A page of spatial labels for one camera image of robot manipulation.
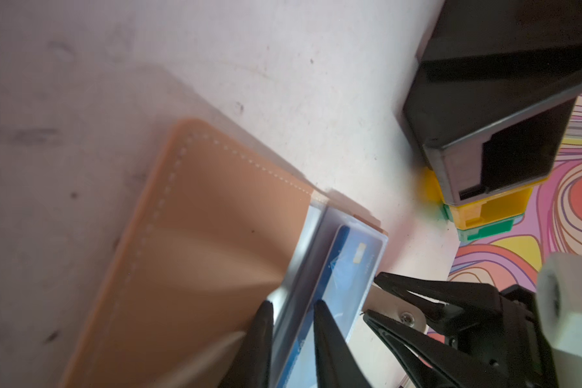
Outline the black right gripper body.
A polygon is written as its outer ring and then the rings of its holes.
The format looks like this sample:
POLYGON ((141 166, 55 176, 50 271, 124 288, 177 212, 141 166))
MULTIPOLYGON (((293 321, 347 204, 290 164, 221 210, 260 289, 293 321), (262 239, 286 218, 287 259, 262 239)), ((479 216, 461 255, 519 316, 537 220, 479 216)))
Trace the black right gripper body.
POLYGON ((464 285, 449 301, 457 315, 449 325, 446 375, 460 387, 556 387, 555 364, 541 333, 534 293, 522 286, 499 291, 464 285))

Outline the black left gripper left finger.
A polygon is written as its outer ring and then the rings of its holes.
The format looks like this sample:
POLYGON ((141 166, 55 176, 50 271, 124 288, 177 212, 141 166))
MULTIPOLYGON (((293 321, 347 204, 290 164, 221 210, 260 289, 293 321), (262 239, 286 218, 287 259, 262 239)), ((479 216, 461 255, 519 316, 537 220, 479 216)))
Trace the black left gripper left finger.
POLYGON ((269 387, 273 350, 273 304, 257 310, 231 367, 219 387, 269 387))

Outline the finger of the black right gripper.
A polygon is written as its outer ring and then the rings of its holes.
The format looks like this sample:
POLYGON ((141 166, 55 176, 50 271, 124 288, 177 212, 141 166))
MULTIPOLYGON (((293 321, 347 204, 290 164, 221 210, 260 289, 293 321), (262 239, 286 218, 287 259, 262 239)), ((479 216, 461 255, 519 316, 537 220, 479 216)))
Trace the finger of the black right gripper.
POLYGON ((419 308, 430 328, 441 335, 456 335, 501 313, 501 296, 489 284, 427 281, 384 272, 374 283, 419 308))
POLYGON ((499 371, 408 326, 367 310, 364 322, 417 387, 508 387, 499 371))

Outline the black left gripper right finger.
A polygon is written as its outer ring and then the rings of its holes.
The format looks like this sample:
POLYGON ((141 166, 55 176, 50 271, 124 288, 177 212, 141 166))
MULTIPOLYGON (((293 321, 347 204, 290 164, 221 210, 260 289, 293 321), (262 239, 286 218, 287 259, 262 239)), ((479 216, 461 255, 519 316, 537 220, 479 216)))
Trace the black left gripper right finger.
POLYGON ((314 307, 314 342, 318 387, 370 387, 323 300, 314 307))

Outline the blue VIP credit card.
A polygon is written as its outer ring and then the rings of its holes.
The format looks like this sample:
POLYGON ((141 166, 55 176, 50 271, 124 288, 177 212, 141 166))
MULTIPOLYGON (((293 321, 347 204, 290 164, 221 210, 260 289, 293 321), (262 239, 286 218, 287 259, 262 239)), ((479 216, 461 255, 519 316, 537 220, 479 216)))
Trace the blue VIP credit card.
POLYGON ((278 387, 316 387, 314 304, 323 300, 347 341, 360 315, 370 284, 387 244, 387 237, 366 226, 337 226, 326 252, 318 257, 324 266, 309 299, 278 387))

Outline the tan leather card holder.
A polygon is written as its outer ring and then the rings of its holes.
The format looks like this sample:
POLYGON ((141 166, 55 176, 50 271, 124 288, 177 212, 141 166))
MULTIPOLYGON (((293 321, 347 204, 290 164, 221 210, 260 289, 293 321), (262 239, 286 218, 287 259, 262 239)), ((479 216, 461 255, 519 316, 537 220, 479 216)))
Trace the tan leather card holder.
POLYGON ((205 121, 176 127, 145 187, 64 387, 215 387, 263 301, 278 387, 337 226, 388 242, 205 121))

